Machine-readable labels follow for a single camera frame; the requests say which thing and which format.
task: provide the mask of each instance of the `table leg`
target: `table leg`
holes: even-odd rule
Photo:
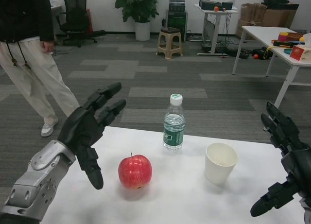
[[[215,23],[215,29],[214,29],[214,35],[213,35],[213,41],[212,41],[212,49],[210,51],[211,54],[214,54],[215,50],[216,50],[220,18],[221,18],[221,15],[220,14],[216,14],[216,23]]]
[[[292,66],[291,69],[289,70],[286,78],[285,78],[285,81],[283,83],[283,86],[276,98],[276,101],[274,103],[274,106],[276,106],[277,108],[280,106],[281,104],[281,101],[287,91],[287,88],[288,86],[293,82],[295,76],[296,76],[296,73],[298,72],[298,69],[299,69],[299,66]]]
[[[246,31],[243,30],[242,35],[241,35],[241,39],[240,39],[240,44],[239,44],[239,49],[238,49],[237,57],[235,57],[235,62],[234,62],[233,70],[232,70],[232,75],[234,75],[235,71],[237,70],[237,65],[238,65],[238,61],[239,61],[239,57],[240,57],[240,53],[241,53],[242,44],[243,44],[243,42],[245,40],[245,36],[246,36]]]
[[[192,39],[192,40],[190,40],[190,42],[204,42],[205,19],[208,19],[208,14],[204,14],[202,38],[201,39]]]
[[[197,53],[197,55],[222,55],[222,56],[227,55],[225,53],[215,53],[217,39],[218,39],[220,19],[222,15],[216,14],[215,16],[216,16],[216,22],[215,22],[215,29],[214,29],[213,41],[212,41],[212,47],[211,47],[210,53]]]
[[[273,56],[272,56],[271,61],[270,61],[270,64],[269,64],[269,67],[268,67],[267,72],[266,72],[266,77],[269,76],[269,73],[270,73],[270,70],[271,70],[271,68],[272,68],[272,64],[273,64],[273,62],[274,62],[275,57],[276,57],[276,54],[273,53]]]

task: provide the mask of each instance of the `plastic bottle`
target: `plastic bottle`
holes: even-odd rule
[[[172,94],[171,104],[164,117],[164,146],[169,150],[179,150],[183,145],[185,117],[181,106],[183,96]]]

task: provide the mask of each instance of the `plastic stool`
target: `plastic stool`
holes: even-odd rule
[[[177,36],[179,40],[179,45],[173,43],[173,38]],[[161,38],[166,38],[166,44],[161,45]],[[182,46],[181,46],[181,34],[180,30],[177,28],[169,27],[169,28],[162,28],[159,34],[159,39],[157,42],[157,52],[163,52],[165,55],[165,59],[171,59],[172,54],[179,53],[180,56],[183,55]]]

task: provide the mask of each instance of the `white paper cup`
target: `white paper cup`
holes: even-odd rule
[[[231,146],[211,144],[205,152],[205,177],[213,184],[223,184],[237,162],[238,154]]]

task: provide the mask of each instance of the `black office chair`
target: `black office chair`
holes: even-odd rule
[[[64,0],[66,6],[66,12],[60,14],[66,14],[66,23],[60,23],[60,14],[56,16],[59,28],[69,37],[63,40],[63,45],[65,42],[76,39],[78,48],[81,47],[81,39],[90,39],[94,43],[97,41],[90,37],[88,33],[89,19],[86,14],[86,0]]]

